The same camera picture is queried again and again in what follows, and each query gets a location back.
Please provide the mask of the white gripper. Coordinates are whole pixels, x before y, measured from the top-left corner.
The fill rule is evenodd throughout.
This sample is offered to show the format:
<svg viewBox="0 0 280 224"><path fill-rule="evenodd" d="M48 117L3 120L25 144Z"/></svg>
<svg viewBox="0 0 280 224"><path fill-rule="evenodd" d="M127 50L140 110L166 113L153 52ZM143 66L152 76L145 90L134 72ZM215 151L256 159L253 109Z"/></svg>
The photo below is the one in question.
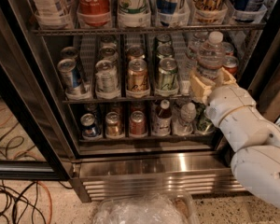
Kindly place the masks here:
<svg viewBox="0 0 280 224"><path fill-rule="evenodd" d="M231 112L245 106L256 106L249 92L238 87L235 77L224 67L218 70L216 83L194 72L190 72L189 80L194 100L204 105L207 103L205 115L216 127Z"/></svg>

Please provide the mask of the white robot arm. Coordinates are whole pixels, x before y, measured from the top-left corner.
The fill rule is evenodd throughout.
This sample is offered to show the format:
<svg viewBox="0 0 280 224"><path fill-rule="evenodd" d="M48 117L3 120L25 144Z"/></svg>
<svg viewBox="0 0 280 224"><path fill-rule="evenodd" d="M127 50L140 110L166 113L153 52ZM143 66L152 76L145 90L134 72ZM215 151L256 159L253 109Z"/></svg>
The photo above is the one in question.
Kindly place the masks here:
<svg viewBox="0 0 280 224"><path fill-rule="evenodd" d="M231 171L250 193L280 209L280 128L264 118L249 92L221 68L217 81L189 72L196 101L220 129L234 155Z"/></svg>

